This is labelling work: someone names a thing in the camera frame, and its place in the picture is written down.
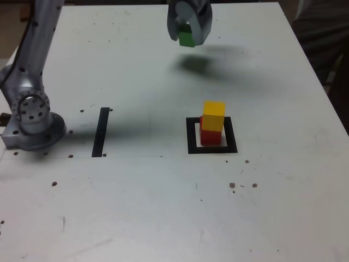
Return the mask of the broad grey gripper finger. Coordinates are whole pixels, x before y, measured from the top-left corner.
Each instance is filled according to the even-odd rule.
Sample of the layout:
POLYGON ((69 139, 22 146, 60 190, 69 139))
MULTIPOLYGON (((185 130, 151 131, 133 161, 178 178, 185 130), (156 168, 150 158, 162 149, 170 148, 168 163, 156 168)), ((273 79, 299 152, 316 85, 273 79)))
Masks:
POLYGON ((176 11, 180 22, 180 46, 203 45, 212 27, 210 1, 179 1, 176 11))

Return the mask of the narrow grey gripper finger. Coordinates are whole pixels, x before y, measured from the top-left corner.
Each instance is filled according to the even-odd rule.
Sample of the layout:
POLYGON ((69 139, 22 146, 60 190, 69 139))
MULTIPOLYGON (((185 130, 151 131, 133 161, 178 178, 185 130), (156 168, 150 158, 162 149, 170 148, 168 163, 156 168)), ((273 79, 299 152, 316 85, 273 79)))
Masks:
POLYGON ((179 38, 180 22, 179 15, 176 11, 176 5, 178 2, 179 0, 170 1, 167 12, 167 30, 173 41, 177 41, 179 38))

